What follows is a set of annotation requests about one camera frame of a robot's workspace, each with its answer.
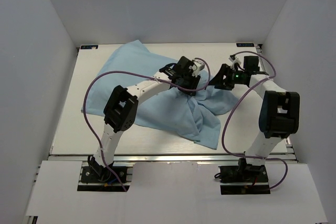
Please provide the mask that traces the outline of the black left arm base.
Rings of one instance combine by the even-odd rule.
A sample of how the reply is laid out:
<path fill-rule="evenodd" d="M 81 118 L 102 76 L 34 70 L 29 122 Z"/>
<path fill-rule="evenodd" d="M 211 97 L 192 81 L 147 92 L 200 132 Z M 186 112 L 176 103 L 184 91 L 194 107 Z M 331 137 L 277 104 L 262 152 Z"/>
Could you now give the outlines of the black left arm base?
<path fill-rule="evenodd" d="M 126 192 L 132 179 L 131 167 L 114 166 L 110 169 L 99 165 L 93 156 L 88 156 L 87 165 L 82 166 L 77 191 Z"/>

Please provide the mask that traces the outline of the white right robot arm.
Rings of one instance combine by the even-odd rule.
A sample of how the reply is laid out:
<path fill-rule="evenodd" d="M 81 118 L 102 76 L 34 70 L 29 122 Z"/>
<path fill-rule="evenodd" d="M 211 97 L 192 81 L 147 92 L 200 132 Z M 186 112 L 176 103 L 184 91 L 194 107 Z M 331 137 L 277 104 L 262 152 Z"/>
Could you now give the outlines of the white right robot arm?
<path fill-rule="evenodd" d="M 300 95 L 275 84 L 275 72 L 268 74 L 261 71 L 258 54 L 245 56 L 242 67 L 235 54 L 229 59 L 231 65 L 223 64 L 209 85 L 216 89 L 232 90 L 235 85 L 242 84 L 248 87 L 248 92 L 255 91 L 262 98 L 259 133 L 250 148 L 239 155 L 237 175 L 247 182 L 262 171 L 275 146 L 297 132 Z"/>

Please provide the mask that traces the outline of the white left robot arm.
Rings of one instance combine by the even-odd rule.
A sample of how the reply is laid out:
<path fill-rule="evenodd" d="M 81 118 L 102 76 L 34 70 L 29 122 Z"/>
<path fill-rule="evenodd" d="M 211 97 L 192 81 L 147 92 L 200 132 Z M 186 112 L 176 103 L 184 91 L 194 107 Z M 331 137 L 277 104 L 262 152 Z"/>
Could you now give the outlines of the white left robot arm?
<path fill-rule="evenodd" d="M 138 106 L 149 98 L 170 88 L 178 88 L 187 95 L 195 95 L 201 79 L 200 72 L 205 63 L 201 60 L 189 60 L 182 56 L 177 63 L 162 67 L 151 77 L 136 74 L 145 80 L 129 87 L 116 86 L 104 113 L 103 135 L 99 140 L 99 149 L 88 158 L 93 176 L 101 182 L 110 178 L 114 154 L 124 131 L 135 122 Z"/>

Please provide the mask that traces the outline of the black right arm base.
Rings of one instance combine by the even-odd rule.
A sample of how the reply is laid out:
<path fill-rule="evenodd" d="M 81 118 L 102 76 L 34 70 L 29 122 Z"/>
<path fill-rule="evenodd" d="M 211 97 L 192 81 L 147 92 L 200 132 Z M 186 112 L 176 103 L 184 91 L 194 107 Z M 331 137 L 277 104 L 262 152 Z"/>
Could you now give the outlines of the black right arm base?
<path fill-rule="evenodd" d="M 214 179 L 220 182 L 222 195 L 266 195 L 270 186 L 265 165 L 247 164 L 244 158 L 235 166 L 219 166 Z"/>

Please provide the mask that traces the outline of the light blue pillowcase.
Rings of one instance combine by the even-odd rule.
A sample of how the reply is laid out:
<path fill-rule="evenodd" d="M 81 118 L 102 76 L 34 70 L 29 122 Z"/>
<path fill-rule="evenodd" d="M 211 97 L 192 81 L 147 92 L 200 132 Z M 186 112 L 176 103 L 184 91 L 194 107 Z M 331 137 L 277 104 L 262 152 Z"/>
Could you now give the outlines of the light blue pillowcase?
<path fill-rule="evenodd" d="M 126 88 L 143 81 L 136 74 L 152 76 L 174 59 L 151 53 L 136 40 L 119 47 L 105 62 L 98 74 L 114 72 L 100 78 L 90 89 L 85 111 L 103 116 L 103 109 L 113 89 Z M 227 90 L 208 86 L 195 96 L 177 88 L 146 100 L 138 107 L 135 124 L 157 130 L 174 132 L 196 144 L 217 149 L 221 131 L 218 115 L 229 112 L 238 99 Z"/>

